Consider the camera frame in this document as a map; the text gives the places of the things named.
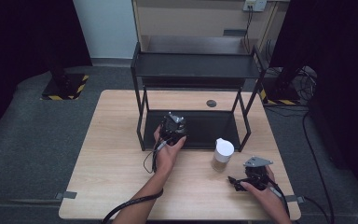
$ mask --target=white wall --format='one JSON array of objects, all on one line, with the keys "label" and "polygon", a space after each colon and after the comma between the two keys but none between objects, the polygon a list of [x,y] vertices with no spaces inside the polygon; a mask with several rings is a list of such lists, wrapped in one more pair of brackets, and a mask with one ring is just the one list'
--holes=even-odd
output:
[{"label": "white wall", "polygon": [[132,58],[137,40],[131,0],[74,0],[91,58]]}]

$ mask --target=gray carpet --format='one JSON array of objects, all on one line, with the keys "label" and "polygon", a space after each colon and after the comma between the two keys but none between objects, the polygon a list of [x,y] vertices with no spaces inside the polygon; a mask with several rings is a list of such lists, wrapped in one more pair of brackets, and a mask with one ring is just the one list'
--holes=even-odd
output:
[{"label": "gray carpet", "polygon": [[[100,93],[109,89],[133,89],[130,68],[125,66],[69,70],[89,75],[77,100],[40,100],[50,79],[49,73],[42,74],[19,85],[0,120],[0,200],[51,200],[57,192],[65,191]],[[266,113],[295,193],[312,198],[329,214],[321,179],[302,129],[304,110],[307,108],[269,107]],[[306,129],[334,205],[336,223],[358,223],[358,182],[351,171],[338,170],[328,159],[310,118],[306,119]],[[302,203],[300,208],[299,223],[326,223],[312,203]],[[98,223],[97,220],[62,220],[58,210],[58,204],[1,203],[0,223]]]}]

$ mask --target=shelf top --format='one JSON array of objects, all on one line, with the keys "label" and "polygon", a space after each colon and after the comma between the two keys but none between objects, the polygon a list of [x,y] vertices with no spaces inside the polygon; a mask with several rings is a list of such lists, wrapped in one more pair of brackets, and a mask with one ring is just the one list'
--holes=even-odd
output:
[{"label": "shelf top", "polygon": [[137,77],[258,78],[252,55],[145,53],[137,55]]}]

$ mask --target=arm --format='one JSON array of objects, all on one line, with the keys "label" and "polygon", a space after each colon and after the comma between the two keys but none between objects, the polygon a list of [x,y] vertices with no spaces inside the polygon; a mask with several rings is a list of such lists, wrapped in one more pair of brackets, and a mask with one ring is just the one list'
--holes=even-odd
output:
[{"label": "arm", "polygon": [[[274,174],[271,169],[266,166],[269,178],[275,182]],[[286,211],[283,207],[281,199],[276,196],[272,190],[266,188],[264,190],[258,190],[253,185],[241,182],[241,185],[251,192],[257,200],[261,203],[264,210],[269,214],[272,220],[277,224],[291,224],[289,216],[287,216]]]},{"label": "arm", "polygon": [[[158,139],[159,126],[156,129],[154,136]],[[141,198],[148,195],[159,193],[168,177],[171,174],[172,168],[176,162],[176,156],[179,150],[185,143],[186,138],[181,138],[174,146],[164,146],[157,155],[158,169],[154,175],[146,182],[146,184],[132,197],[132,199]],[[122,209],[113,221],[114,224],[118,223],[146,223],[147,217],[153,208],[156,200],[146,201],[142,203],[133,204],[129,207]]]}]

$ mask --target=black metal shelf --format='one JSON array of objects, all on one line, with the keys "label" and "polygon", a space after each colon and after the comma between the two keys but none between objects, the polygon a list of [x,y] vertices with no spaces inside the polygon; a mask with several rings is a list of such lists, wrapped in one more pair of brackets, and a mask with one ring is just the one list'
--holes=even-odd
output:
[{"label": "black metal shelf", "polygon": [[[237,91],[237,95],[231,110],[228,111],[176,110],[175,113],[185,117],[187,121],[189,137],[184,148],[213,149],[215,140],[222,137],[230,141],[235,149],[242,151],[251,134],[247,114],[266,70],[267,67],[256,47],[251,54],[156,53],[141,52],[138,43],[132,58],[131,73],[140,113],[137,133],[142,150],[153,148],[153,132],[169,112],[149,108],[147,88],[203,88],[232,89]],[[241,91],[247,78],[257,79],[257,82],[250,100],[245,105]],[[142,101],[138,86],[140,82],[144,89]],[[247,130],[242,141],[238,137],[234,119],[238,102]],[[140,129],[145,108],[145,134],[142,136]]]}]

